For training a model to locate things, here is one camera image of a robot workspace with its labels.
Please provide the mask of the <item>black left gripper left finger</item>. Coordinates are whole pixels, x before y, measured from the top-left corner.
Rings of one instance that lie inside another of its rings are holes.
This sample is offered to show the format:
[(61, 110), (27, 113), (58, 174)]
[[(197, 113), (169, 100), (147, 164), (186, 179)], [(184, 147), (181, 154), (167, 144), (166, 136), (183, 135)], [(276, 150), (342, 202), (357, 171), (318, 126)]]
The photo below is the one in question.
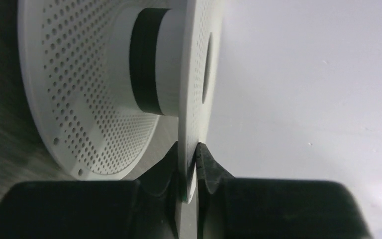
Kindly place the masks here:
[(173, 144), (135, 180), (18, 183), (0, 201), (0, 239), (177, 239), (177, 157)]

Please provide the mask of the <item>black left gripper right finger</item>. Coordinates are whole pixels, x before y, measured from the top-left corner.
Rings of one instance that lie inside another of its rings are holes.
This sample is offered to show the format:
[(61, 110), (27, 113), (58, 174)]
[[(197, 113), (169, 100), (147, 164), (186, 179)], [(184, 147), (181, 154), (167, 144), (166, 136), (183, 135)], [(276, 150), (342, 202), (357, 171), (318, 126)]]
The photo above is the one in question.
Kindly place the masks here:
[(370, 239), (353, 195), (321, 180), (239, 178), (199, 143), (199, 239)]

